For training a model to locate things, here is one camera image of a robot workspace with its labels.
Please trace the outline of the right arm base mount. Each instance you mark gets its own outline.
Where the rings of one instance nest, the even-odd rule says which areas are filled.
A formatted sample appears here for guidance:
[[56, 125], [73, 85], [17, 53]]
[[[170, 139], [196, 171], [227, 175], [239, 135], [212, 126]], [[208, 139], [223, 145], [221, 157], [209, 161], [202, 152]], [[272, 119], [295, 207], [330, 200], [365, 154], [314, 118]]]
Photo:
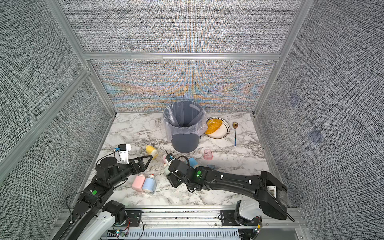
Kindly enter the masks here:
[[262, 226], [263, 222], [260, 217], [255, 217], [252, 220], [242, 218], [236, 210], [221, 210], [218, 219], [221, 221], [222, 226]]

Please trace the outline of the bright blue pencil sharpener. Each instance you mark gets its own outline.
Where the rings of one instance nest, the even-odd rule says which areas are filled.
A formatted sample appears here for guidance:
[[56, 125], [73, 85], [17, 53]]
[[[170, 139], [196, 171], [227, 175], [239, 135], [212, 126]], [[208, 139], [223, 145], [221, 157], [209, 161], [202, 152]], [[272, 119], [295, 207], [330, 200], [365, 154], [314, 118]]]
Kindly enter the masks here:
[[197, 168], [199, 166], [199, 163], [195, 158], [189, 158], [189, 163], [190, 163], [190, 166], [193, 168]]

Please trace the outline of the light blue pencil sharpener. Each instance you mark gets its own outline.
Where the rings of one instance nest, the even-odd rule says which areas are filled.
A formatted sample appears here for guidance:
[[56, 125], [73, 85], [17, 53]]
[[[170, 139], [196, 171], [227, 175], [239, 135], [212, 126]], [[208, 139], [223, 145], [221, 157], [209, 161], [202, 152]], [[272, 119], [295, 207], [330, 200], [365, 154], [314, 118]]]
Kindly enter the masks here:
[[157, 182], [155, 180], [155, 175], [151, 174], [145, 179], [142, 190], [145, 193], [153, 194], [156, 191]]

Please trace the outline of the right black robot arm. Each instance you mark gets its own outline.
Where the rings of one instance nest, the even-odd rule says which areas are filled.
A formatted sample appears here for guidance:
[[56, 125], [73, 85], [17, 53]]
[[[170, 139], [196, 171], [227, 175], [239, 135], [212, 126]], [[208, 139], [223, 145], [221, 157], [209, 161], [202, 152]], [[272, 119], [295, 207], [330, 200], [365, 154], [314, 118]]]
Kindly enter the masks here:
[[193, 168], [178, 159], [169, 164], [167, 179], [174, 188], [185, 184], [191, 193], [206, 191], [227, 191], [254, 199], [262, 212], [277, 220], [295, 219], [287, 213], [283, 202], [288, 189], [273, 174], [261, 171], [260, 175], [243, 176], [222, 173], [208, 167]]

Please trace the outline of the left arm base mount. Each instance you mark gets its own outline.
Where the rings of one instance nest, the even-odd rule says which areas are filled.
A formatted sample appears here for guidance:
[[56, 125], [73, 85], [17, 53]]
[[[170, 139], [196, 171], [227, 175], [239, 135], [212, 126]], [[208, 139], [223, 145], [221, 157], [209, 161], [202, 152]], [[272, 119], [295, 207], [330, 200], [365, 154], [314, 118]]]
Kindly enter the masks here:
[[139, 227], [141, 223], [143, 211], [141, 210], [126, 210], [125, 219], [114, 224], [114, 227]]

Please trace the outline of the green pencil sharpener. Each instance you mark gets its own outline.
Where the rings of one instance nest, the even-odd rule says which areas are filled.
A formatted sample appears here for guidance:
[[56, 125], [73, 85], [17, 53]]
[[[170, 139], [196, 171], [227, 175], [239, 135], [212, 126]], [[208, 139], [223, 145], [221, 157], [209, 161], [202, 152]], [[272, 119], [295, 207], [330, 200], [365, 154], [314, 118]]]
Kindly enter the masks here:
[[165, 176], [169, 175], [171, 172], [169, 171], [169, 165], [164, 164], [164, 174]]

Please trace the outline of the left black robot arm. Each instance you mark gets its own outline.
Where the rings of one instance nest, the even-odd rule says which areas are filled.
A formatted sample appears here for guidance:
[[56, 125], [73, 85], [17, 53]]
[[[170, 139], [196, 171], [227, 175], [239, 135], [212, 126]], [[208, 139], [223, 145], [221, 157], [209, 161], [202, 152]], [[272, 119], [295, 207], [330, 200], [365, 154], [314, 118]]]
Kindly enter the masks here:
[[109, 201], [114, 190], [124, 183], [131, 175], [138, 175], [147, 170], [153, 156], [142, 156], [129, 159], [128, 164], [121, 164], [115, 157], [105, 157], [96, 165], [96, 175], [91, 183], [79, 194], [71, 215], [53, 237], [54, 240], [76, 240], [83, 233], [89, 222], [95, 217], [111, 222], [108, 227], [91, 227], [96, 238], [114, 224], [124, 224], [128, 219], [125, 205], [117, 201]]

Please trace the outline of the yellow pencil sharpener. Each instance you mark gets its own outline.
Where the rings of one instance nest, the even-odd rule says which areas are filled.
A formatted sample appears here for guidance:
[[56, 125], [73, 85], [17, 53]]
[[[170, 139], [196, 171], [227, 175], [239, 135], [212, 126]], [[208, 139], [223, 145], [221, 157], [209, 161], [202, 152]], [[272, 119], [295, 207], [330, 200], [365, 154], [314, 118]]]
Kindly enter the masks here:
[[146, 146], [146, 152], [148, 155], [151, 155], [153, 157], [153, 159], [155, 159], [159, 154], [158, 150], [155, 149], [153, 146], [150, 146], [150, 145]]

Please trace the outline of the clear pink shavings tray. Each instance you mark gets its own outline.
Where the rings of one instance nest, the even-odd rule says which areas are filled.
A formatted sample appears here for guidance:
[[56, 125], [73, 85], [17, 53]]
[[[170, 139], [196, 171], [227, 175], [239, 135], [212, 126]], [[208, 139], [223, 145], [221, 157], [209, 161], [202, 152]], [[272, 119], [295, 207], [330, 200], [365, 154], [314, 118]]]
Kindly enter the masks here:
[[213, 151], [210, 149], [205, 149], [204, 151], [204, 159], [210, 161], [213, 159]]

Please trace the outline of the dark grey trash bin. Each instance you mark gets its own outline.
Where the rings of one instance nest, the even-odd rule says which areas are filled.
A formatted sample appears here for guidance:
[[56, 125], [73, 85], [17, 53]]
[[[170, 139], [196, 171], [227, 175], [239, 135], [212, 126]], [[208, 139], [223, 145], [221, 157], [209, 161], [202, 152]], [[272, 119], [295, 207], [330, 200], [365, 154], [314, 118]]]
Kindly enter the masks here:
[[208, 129], [207, 112], [192, 101], [169, 104], [163, 111], [163, 121], [168, 141], [180, 153], [193, 152]]

